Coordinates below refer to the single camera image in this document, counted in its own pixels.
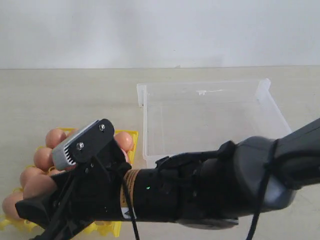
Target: table surface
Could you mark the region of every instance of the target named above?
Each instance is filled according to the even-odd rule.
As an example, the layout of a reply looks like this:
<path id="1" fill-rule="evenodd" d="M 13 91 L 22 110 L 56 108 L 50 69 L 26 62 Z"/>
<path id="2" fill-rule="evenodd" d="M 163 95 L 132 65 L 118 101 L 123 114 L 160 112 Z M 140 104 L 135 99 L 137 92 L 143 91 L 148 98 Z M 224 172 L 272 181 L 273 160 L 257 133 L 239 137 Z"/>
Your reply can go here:
<path id="1" fill-rule="evenodd" d="M 189 69 L 55 69 L 0 70 L 0 201 L 19 186 L 19 175 L 33 162 L 37 146 L 48 130 L 80 127 L 108 118 L 117 129 L 143 132 L 143 110 L 138 106 L 137 83 L 194 82 L 238 79 L 271 80 L 270 92 L 292 130 L 320 117 L 319 66 L 189 68 Z M 134 168 L 146 166 L 142 134 Z M 168 223 L 138 223 L 142 240 L 244 240 L 251 218 L 229 230 L 209 231 Z M 34 233 L 13 227 L 0 238 L 23 240 Z M 320 237 L 320 186 L 303 188 L 285 210 L 262 214 L 255 240 L 314 240 Z M 130 223 L 122 224 L 118 240 L 133 239 Z M 78 240 L 113 239 L 97 233 Z"/>

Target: transparent plastic bin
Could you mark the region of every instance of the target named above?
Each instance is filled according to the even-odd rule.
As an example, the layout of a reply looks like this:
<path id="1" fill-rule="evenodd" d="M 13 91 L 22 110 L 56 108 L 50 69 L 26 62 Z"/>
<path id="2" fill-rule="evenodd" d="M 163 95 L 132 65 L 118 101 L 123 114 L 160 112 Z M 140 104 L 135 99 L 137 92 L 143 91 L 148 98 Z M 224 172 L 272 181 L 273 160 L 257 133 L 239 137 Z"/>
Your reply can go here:
<path id="1" fill-rule="evenodd" d="M 228 140 L 291 133 L 270 85 L 268 79 L 138 84 L 147 167 L 165 156 L 216 150 Z"/>

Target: egg tray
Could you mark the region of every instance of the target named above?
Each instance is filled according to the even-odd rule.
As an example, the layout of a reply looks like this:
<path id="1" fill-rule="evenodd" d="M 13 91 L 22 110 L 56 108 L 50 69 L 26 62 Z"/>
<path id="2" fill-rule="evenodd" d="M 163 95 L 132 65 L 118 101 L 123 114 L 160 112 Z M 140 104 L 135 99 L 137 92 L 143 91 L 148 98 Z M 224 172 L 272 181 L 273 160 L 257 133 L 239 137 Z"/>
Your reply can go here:
<path id="1" fill-rule="evenodd" d="M 65 128 L 65 127 L 59 127 L 60 129 L 64 130 L 65 132 L 70 132 L 74 130 L 75 128 Z M 130 150 L 127 155 L 130 160 L 130 163 L 133 164 L 135 160 L 135 154 L 137 149 L 137 142 L 138 142 L 138 132 L 137 131 L 131 131 L 131 130 L 115 130 L 115 133 L 120 132 L 127 132 L 131 135 L 133 139 L 133 147 L 132 150 Z M 51 167 L 48 171 L 48 173 L 54 169 L 54 167 Z M 23 192 L 23 189 L 21 187 L 17 187 L 13 190 L 13 192 Z M 120 235 L 120 229 L 121 229 L 121 221 L 96 221 L 87 226 L 82 233 L 90 234 L 94 231 L 97 231 L 101 236 L 106 236 L 108 233 L 112 233 L 116 238 Z M 12 225 L 16 227 L 19 231 L 27 231 L 31 232 L 35 227 L 38 225 L 30 222 L 28 220 L 22 220 L 17 221 L 8 218 L 5 215 L 0 215 L 0 230 L 3 231 L 6 226 Z"/>

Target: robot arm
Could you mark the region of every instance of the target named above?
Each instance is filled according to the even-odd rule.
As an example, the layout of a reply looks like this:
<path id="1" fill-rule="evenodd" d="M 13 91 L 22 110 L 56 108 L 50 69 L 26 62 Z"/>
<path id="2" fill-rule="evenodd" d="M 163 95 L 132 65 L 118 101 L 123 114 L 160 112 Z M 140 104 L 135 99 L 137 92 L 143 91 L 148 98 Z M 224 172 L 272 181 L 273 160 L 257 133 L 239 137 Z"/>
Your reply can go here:
<path id="1" fill-rule="evenodd" d="M 45 229 L 34 240 L 69 240 L 94 221 L 170 222 L 225 229 L 238 218 L 286 208 L 296 191 L 320 183 L 320 119 L 282 139 L 228 141 L 217 151 L 165 157 L 154 169 L 131 169 L 107 119 L 53 150 L 57 190 L 17 202 L 21 218 Z"/>

